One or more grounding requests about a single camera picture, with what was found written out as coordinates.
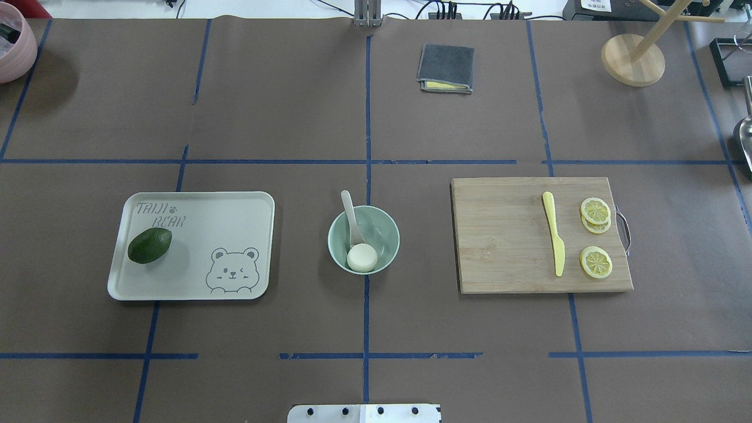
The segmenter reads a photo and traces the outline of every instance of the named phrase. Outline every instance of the pink pot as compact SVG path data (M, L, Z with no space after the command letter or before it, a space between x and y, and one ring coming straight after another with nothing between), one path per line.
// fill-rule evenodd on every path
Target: pink pot
M10 51L0 56L0 84L3 84L21 78L32 68L37 58L37 39L21 12L8 3L0 2L0 22L6 22L6 25L21 22L22 25L21 28L11 25L20 29L21 36Z

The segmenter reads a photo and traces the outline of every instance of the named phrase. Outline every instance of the white tray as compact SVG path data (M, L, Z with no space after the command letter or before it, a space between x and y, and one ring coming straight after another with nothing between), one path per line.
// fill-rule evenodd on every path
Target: white tray
M150 227L172 231L148 264L128 244ZM266 291L274 199L264 192L137 193L123 206L107 289L115 300L252 300Z

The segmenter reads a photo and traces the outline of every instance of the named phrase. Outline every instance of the blue tape line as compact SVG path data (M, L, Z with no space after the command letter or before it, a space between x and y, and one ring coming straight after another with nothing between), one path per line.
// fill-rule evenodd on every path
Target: blue tape line
M280 354L280 360L361 360L362 352L294 352Z
M557 165L721 165L725 160L552 160Z
M371 340L369 333L369 326L371 321L371 279L368 275L363 276L365 279L363 288L363 403L369 402L368 392L368 373L370 367L370 348Z
M139 165L177 165L177 159L3 159L3 163L16 164L139 164Z
M16 104L16 111L13 112L13 117L11 118L11 124L8 126L8 132L5 134L5 141L2 143L2 148L0 148L0 160L5 157L5 151L8 149L8 143L11 142L11 136L13 135L13 128L16 127L16 119L18 119L18 115L21 113L21 106L23 105L23 100L26 98L26 92L29 91L29 84L32 82L32 76L34 76L34 70L37 68L37 64L39 63L39 57L42 54L42 50L44 49L44 42L47 41L47 34L50 33L50 27L52 26L52 19L47 21L47 26L44 27L44 34L42 35L41 41L39 41L39 47L37 48L37 58L34 61L34 64L29 69L29 75L26 77L26 82L23 84L23 89L21 90L21 95L18 98L18 103Z
M0 352L0 360L143 360L141 353L100 352ZM152 354L152 360L198 360L198 354Z
M569 294L569 314L572 318L572 331L575 334L575 348L577 349L577 362L580 368L580 385L582 386L582 398L585 405L585 417L587 423L593 423L593 413L590 410L590 393L587 389L587 375L585 374L585 360L582 356L582 342L580 341L580 325L577 320L577 306L575 295Z
M516 160L372 160L375 165L516 165Z
M556 351L549 358L670 358L670 357L737 357L752 358L752 351Z
M206 46L209 44L209 31L211 30L211 19L206 20L206 30L204 31L204 47L201 48L201 60L199 61L199 72L196 75L196 92L193 94L192 105L199 99L199 88L201 87L201 75L204 73L204 60L206 59Z
M154 308L151 313L151 325L149 326L149 338L146 342L146 352L144 353L144 366L141 369L141 383L138 386L138 396L136 398L136 410L133 414L133 423L138 423L138 420L141 418L141 405L144 403L146 379L149 376L149 362L151 360L151 349L154 345L154 333L156 332L156 319L158 317L159 301L154 301Z
M365 204L371 205L371 37L365 38Z
M447 358L451 360L472 360L482 352L372 352L368 356L374 360L425 360Z
M731 176L731 180L734 183L734 188L736 189L736 199L739 201L741 213L744 215L744 222L747 224L747 231L750 233L750 235L752 235L752 225L750 225L752 224L752 221L750 220L749 211L747 210L747 206L744 203L744 197L741 194L739 182L736 179L736 173L734 172L731 155L729 154L728 148L726 148L726 143L723 140L723 135L720 133L720 126L718 125L718 119L715 114L715 109L713 109L713 103L710 101L708 89L705 87L705 82L702 79L702 72L700 71L699 63L697 62L697 56L695 55L695 48L692 42L692 34L690 33L690 26L687 21L684 21L684 33L687 35L687 43L689 45L690 54L692 56L692 63L694 63L695 65L697 80L700 83L700 88L702 88L702 95L705 97L705 104L708 106L708 111L710 111L710 116L713 119L713 126L715 127L715 134L718 137L718 144L720 144L720 149L723 151L723 157L726 158L726 164L729 168L729 175Z
M186 163L200 165L364 165L365 160L191 159Z
M369 352L371 360L425 360L430 358L447 358L450 360L472 360L483 355L482 352ZM362 352L294 352L282 353L280 360L361 360Z
M180 172L177 174L177 185L175 186L175 192L179 193L183 190L183 174L186 171L186 159L188 158L188 146L183 149L183 158L180 159Z
M0 360L143 360L143 354L94 352L0 352Z
M365 165L349 159L3 159L16 164L146 164L146 165ZM516 160L371 160L375 165L515 165Z
M371 37L365 38L365 204L371 205ZM363 403L370 400L369 349L371 340L369 326L371 322L371 279L363 276Z
M553 161L551 159L551 147L548 143L548 131L546 130L546 123L543 120L543 96L541 95L541 83L538 80L538 64L535 62L535 47L532 42L532 27L529 21L525 21L527 26L527 44L530 47L530 62L532 63L532 76L535 80L535 96L538 98L538 114L541 118L541 130L543 131L543 139L545 140L546 148L546 164L548 164L548 176L553 177Z

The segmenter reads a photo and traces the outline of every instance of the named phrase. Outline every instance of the gray towel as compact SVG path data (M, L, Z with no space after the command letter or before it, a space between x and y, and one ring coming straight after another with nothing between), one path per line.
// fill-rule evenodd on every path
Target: gray towel
M471 47L424 45L418 66L420 89L438 93L472 93L474 52Z

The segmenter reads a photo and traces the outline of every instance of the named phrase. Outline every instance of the lemon slice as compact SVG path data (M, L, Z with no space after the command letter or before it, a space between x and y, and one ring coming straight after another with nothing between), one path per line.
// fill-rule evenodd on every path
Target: lemon slice
M591 278L603 279L611 274L614 264L608 253L596 246L585 247L580 253L582 269Z
M611 220L611 209L600 198L590 197L580 205L580 214L594 225L605 225Z
M592 233L604 233L608 230L608 228L611 227L611 219L608 219L608 222L606 222L605 225L591 224L590 222L585 220L584 216L580 216L580 220L582 221L582 226L584 226L585 229L589 230Z

